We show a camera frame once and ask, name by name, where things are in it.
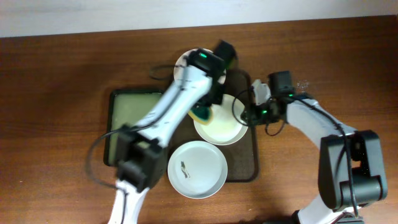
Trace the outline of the white plate top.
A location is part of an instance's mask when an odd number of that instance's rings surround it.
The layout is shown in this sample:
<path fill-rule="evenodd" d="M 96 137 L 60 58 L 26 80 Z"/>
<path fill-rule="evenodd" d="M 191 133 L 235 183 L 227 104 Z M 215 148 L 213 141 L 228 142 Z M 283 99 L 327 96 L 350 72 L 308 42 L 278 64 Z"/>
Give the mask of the white plate top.
<path fill-rule="evenodd" d="M 191 49 L 182 54 L 174 68 L 174 80 L 187 87 L 208 92 L 226 80 L 226 65 L 220 56 L 208 49 Z"/>

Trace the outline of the white plate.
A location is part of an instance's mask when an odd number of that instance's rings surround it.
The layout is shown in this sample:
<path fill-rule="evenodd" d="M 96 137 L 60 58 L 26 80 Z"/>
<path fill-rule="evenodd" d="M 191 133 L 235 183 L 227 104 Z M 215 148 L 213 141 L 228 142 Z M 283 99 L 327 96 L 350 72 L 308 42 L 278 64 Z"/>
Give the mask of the white plate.
<path fill-rule="evenodd" d="M 226 80 L 226 65 L 220 56 L 208 49 L 191 49 L 182 54 L 174 68 L 174 80 L 187 87 L 208 92 Z"/>
<path fill-rule="evenodd" d="M 239 141 L 248 130 L 243 121 L 236 118 L 243 112 L 243 103 L 228 94 L 223 95 L 221 105 L 212 105 L 213 118 L 208 124 L 194 121 L 194 127 L 205 141 L 219 146 L 227 146 Z"/>
<path fill-rule="evenodd" d="M 216 146 L 205 141 L 190 141 L 174 150 L 167 175 L 179 194 L 203 199 L 211 197 L 224 186 L 228 164 Z"/>

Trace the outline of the green yellow sponge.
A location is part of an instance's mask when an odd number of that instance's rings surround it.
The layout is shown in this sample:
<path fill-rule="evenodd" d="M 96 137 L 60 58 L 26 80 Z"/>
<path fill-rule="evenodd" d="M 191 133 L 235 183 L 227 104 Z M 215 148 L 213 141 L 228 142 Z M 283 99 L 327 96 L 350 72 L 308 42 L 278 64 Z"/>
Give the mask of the green yellow sponge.
<path fill-rule="evenodd" d="M 213 110 L 207 106 L 196 105 L 191 108 L 188 115 L 197 123 L 207 125 L 213 119 Z"/>

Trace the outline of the white plate bottom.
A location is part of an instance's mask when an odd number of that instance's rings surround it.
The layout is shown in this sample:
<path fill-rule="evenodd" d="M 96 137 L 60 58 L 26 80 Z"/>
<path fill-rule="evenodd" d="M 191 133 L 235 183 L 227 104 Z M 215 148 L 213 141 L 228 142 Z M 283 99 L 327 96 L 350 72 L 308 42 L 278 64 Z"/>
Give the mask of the white plate bottom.
<path fill-rule="evenodd" d="M 205 141 L 190 141 L 174 150 L 167 175 L 179 194 L 203 199 L 211 197 L 224 186 L 228 164 L 216 146 Z"/>

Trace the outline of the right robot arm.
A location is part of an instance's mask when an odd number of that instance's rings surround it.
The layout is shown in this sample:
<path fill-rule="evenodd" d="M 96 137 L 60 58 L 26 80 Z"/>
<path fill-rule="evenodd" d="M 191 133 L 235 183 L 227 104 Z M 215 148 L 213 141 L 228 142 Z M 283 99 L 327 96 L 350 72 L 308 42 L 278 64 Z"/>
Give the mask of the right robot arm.
<path fill-rule="evenodd" d="M 345 125 L 308 93 L 297 93 L 290 72 L 275 72 L 268 82 L 248 88 L 254 103 L 239 120 L 250 127 L 282 122 L 301 131 L 320 152 L 318 191 L 286 223 L 364 223 L 359 209 L 387 197 L 388 187 L 379 136 Z"/>

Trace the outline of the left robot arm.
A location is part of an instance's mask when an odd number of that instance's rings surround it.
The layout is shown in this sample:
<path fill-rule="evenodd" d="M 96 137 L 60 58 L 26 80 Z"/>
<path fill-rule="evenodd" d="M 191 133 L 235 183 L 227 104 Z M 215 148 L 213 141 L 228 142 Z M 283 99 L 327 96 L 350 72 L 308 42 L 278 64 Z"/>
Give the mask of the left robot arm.
<path fill-rule="evenodd" d="M 167 168 L 168 145 L 189 112 L 209 121 L 210 107 L 222 102 L 219 79 L 236 59 L 234 47 L 220 41 L 212 52 L 191 51 L 182 76 L 172 82 L 158 103 L 134 126 L 118 129 L 116 142 L 116 196 L 110 223 L 136 223 L 146 193 Z"/>

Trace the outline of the dark brown serving tray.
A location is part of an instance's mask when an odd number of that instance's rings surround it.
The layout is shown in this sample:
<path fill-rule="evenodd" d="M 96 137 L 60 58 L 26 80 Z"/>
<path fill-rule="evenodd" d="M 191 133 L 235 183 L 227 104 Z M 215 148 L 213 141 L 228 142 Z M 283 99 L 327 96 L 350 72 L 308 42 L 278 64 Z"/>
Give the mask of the dark brown serving tray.
<path fill-rule="evenodd" d="M 243 104 L 249 104 L 252 99 L 243 90 L 250 86 L 251 77 L 241 69 L 226 72 L 225 93 L 231 96 L 238 95 Z M 191 117 L 186 116 L 175 130 L 169 143 L 169 155 L 179 146 L 190 141 L 199 141 L 203 138 L 194 128 Z M 219 146 L 228 164 L 227 182 L 251 182 L 259 173 L 258 145 L 256 129 L 249 128 L 246 134 L 237 142 L 227 146 Z"/>

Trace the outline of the small green tray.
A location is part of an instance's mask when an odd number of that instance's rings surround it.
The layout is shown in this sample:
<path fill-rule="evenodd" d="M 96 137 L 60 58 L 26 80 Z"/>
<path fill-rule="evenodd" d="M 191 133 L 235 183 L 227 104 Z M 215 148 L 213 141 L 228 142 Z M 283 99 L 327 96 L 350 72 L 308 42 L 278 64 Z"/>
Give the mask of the small green tray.
<path fill-rule="evenodd" d="M 118 89 L 109 96 L 106 132 L 123 125 L 133 126 L 160 100 L 162 92 L 152 89 Z"/>

